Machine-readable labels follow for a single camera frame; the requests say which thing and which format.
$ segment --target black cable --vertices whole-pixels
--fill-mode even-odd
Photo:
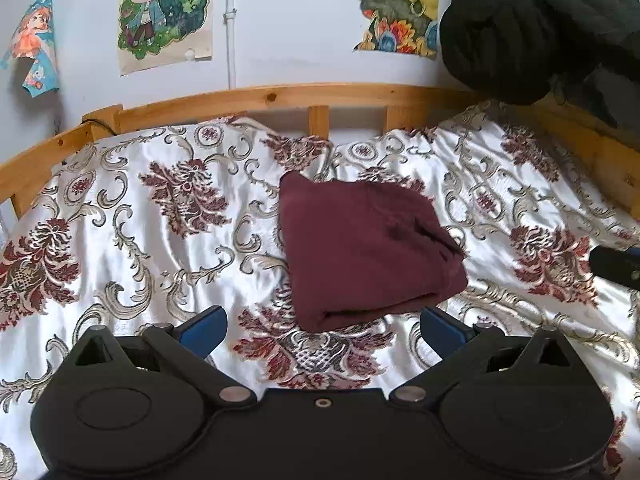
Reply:
[[[98,126],[102,126],[105,130],[107,130],[112,136],[116,136],[117,133],[114,131],[113,128],[111,128],[108,124],[103,123],[102,121],[98,120],[98,119],[85,119],[83,120],[80,124],[87,124],[87,123],[95,123],[98,124]]]

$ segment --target white satin bedspread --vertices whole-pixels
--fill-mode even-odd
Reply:
[[[431,197],[468,253],[470,285],[442,307],[511,335],[559,326],[610,396],[607,469],[640,478],[640,296],[594,278],[587,263],[595,244],[637,242],[639,226],[565,150],[542,150],[542,137],[504,118],[498,126],[487,106],[433,130],[343,146],[279,137],[246,118],[86,146],[20,220],[0,262],[0,480],[45,471],[31,409],[91,324],[130,335],[220,304],[229,330],[209,359],[259,395],[274,386],[388,392],[438,361],[417,315],[321,335],[296,327],[277,216],[286,170]]]

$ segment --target blue jacket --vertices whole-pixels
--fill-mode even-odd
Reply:
[[[133,20],[129,22],[129,30],[136,30],[140,26],[140,22],[142,21],[142,13],[145,11],[145,6],[142,5],[140,7],[140,11],[133,17]],[[165,15],[160,8],[160,4],[158,0],[151,0],[149,2],[149,16],[151,17],[151,24],[156,26],[162,20],[164,20]]]

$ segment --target colorful landscape poster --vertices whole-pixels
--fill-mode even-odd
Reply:
[[[53,0],[36,0],[20,20],[0,66],[19,57],[33,59],[33,65],[22,86],[31,97],[55,90],[58,86],[56,49],[53,42]]]
[[[212,0],[120,0],[120,74],[211,57]]]
[[[360,9],[369,27],[356,50],[435,58],[438,0],[360,0]]]

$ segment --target torn poster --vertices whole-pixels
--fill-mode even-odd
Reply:
[[[369,27],[356,50],[416,54],[434,59],[438,0],[360,0]]]
[[[33,65],[22,86],[31,97],[57,89],[58,69],[53,41],[53,1],[37,0],[20,20],[0,66],[9,67],[9,61],[30,57]]]
[[[211,57],[211,0],[120,0],[120,74]]]

